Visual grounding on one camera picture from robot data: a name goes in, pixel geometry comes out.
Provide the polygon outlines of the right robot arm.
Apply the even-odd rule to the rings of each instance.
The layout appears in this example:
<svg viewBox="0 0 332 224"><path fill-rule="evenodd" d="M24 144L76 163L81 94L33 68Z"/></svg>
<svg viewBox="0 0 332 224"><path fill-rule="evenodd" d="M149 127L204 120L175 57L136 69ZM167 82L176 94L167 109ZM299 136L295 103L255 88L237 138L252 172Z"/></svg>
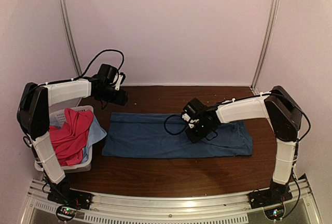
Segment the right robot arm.
<svg viewBox="0 0 332 224"><path fill-rule="evenodd" d="M231 99L212 106L192 99L183 108L185 133L193 143L201 141L226 123L249 119L269 120L277 143L275 167L266 200L277 204L285 197L292 169L298 157L301 108L281 86L242 99Z"/></svg>

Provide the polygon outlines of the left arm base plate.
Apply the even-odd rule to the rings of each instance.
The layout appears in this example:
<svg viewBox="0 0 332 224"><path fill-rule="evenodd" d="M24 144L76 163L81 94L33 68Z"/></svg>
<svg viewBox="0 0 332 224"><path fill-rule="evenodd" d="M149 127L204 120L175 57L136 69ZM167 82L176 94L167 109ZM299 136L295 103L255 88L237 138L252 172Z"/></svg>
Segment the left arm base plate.
<svg viewBox="0 0 332 224"><path fill-rule="evenodd" d="M68 200L63 199L56 192L50 192L47 196L47 199L49 201L56 202L61 205L66 205L71 208L89 210L92 201L92 194L71 189Z"/></svg>

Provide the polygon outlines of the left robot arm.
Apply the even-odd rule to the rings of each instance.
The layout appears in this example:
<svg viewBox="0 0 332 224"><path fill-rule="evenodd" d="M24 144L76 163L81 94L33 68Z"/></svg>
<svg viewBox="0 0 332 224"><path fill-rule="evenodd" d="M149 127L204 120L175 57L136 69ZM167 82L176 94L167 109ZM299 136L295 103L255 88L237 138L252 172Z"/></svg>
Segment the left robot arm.
<svg viewBox="0 0 332 224"><path fill-rule="evenodd" d="M127 92L120 87L125 78L125 73L119 69L102 64L98 73L92 77L79 76L42 84L29 82L25 85L17 121L25 137L31 142L30 147L51 187L50 192L63 205L72 204L75 195L70 190L65 172L51 145L49 107L87 97L123 106L128 101Z"/></svg>

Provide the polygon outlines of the dark blue polo shirt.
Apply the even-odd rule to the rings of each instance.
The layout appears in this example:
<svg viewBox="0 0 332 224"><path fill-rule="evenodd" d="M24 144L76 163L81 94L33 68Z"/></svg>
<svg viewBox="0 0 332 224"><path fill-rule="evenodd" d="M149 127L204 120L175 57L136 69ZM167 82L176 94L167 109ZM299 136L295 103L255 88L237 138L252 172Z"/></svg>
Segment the dark blue polo shirt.
<svg viewBox="0 0 332 224"><path fill-rule="evenodd" d="M172 136L184 123L167 114L112 113L102 155L106 157L144 159L183 159L251 156L253 138L244 121L218 127L218 137L212 141L192 143L185 133Z"/></svg>

